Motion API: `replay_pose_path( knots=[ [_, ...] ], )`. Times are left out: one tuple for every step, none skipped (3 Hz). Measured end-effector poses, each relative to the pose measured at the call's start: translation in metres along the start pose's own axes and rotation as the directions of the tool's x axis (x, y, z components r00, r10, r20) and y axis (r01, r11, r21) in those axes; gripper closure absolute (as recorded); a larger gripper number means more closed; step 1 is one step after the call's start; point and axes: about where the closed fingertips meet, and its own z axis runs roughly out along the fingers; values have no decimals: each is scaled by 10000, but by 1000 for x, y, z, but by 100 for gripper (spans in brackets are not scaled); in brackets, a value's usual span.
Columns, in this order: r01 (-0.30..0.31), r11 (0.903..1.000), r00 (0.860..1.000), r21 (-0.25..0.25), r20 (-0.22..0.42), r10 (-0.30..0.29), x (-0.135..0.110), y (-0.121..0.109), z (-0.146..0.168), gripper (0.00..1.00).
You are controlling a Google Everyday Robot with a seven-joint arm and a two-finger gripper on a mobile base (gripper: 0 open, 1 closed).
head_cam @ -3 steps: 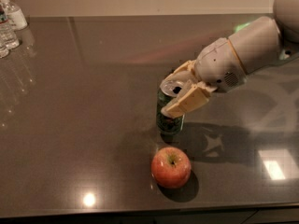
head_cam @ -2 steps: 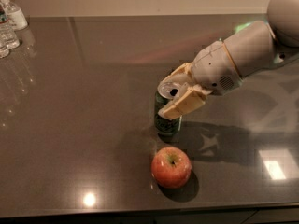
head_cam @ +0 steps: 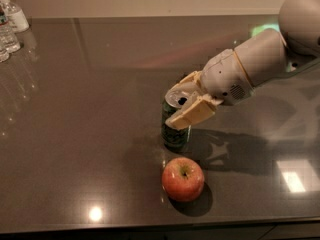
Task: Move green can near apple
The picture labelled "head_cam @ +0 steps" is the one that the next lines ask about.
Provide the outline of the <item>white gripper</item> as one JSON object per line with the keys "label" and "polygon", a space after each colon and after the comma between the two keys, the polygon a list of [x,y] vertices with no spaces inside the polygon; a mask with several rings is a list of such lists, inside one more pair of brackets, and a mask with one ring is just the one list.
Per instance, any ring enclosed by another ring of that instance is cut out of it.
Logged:
{"label": "white gripper", "polygon": [[181,109],[165,121],[168,127],[182,130],[197,125],[214,116],[219,105],[238,104],[250,98],[254,91],[247,72],[236,51],[232,49],[226,49],[211,58],[201,72],[194,71],[188,74],[173,87],[173,90],[190,94],[201,93],[201,86],[208,94],[193,95]]}

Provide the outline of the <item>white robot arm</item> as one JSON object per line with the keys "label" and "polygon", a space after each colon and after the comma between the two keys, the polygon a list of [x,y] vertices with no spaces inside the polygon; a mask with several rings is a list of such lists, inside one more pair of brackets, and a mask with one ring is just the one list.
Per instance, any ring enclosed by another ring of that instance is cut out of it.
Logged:
{"label": "white robot arm", "polygon": [[212,117],[219,105],[237,104],[266,82],[319,62],[320,0],[285,0],[278,26],[221,52],[168,90],[168,100],[185,103],[165,124],[175,130],[199,124]]}

